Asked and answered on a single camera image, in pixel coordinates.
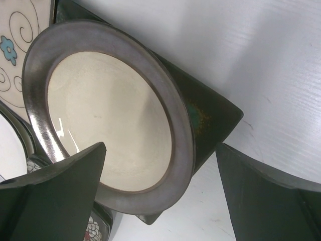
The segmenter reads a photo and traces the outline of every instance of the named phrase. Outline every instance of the painted flower design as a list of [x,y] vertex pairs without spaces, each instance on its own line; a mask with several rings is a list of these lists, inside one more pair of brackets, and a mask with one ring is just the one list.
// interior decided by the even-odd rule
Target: painted flower design
[[37,171],[39,169],[41,169],[41,167],[37,163],[34,163],[33,161],[30,161],[30,160],[27,161],[27,172],[28,173]]
[[92,217],[90,217],[86,228],[84,241],[101,241],[101,238],[102,235],[99,231],[98,223],[95,222]]
[[0,49],[3,51],[5,58],[8,61],[11,61],[12,65],[15,66],[17,53],[15,51],[15,46],[10,39],[7,39],[5,36],[1,36]]

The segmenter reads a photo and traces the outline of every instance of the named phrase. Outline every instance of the white plate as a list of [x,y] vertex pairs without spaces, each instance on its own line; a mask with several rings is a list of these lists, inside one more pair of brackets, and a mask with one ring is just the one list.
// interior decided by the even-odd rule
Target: white plate
[[11,179],[27,173],[26,153],[15,129],[0,114],[0,175]]

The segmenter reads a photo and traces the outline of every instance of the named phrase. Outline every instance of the dishware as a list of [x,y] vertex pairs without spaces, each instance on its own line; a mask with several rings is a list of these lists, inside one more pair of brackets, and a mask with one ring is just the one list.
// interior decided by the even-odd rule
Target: dishware
[[[35,139],[32,127],[20,119],[12,110],[0,101],[0,131],[3,128],[5,128],[6,131],[10,131],[10,133],[9,135],[2,133],[3,144],[0,149],[0,174],[6,178],[0,177],[0,182],[9,178],[22,176],[26,173],[32,173],[51,164],[38,140]],[[16,141],[16,144],[20,148],[15,148],[10,145],[8,138],[12,138],[13,141]],[[14,159],[13,155],[16,155],[21,151],[23,151],[23,154],[20,153],[20,158]],[[9,152],[10,154],[5,157],[4,152]],[[112,223],[113,216],[110,210],[94,203],[84,241],[107,241],[112,228]]]
[[54,0],[0,1],[0,99],[28,121],[21,74],[35,37],[54,21]]
[[[68,20],[89,19],[106,22],[71,0],[60,0],[57,7],[56,23]],[[170,73],[185,100],[195,133],[196,159],[194,173],[207,161],[243,117],[243,112],[197,79],[154,53]],[[138,215],[144,223],[153,224],[161,213]]]
[[216,156],[236,240],[320,240],[320,183],[226,144],[218,145]]
[[185,192],[195,146],[184,101],[163,65],[130,36],[95,21],[51,26],[26,55],[22,86],[52,162],[106,143],[97,202],[153,214]]
[[2,182],[1,240],[82,240],[105,153],[105,145],[96,143],[62,162]]

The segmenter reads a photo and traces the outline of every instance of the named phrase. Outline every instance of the decorative plate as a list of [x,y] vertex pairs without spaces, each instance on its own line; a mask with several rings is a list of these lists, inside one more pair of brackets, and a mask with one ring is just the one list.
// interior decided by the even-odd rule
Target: decorative plate
[[53,22],[54,0],[0,1],[0,99],[28,121],[21,74],[35,37]]

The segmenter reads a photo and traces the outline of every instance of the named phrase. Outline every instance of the white surface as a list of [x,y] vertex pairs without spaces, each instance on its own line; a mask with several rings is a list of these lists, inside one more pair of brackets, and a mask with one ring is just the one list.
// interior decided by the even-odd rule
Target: white surface
[[24,147],[10,123],[0,114],[0,175],[4,179],[27,173]]
[[166,113],[147,82],[124,62],[98,52],[68,56],[51,76],[48,106],[69,155],[105,143],[105,185],[142,191],[165,174],[172,154]]
[[[320,0],[78,2],[240,107],[244,119],[226,143],[321,182]],[[124,216],[114,240],[148,240],[149,234],[155,241],[232,240],[213,231],[218,225],[209,219],[220,219],[217,210],[228,218],[214,157],[211,163],[201,169],[208,176],[198,172],[182,200],[152,227]],[[208,205],[196,208],[193,185],[209,190],[199,197]]]

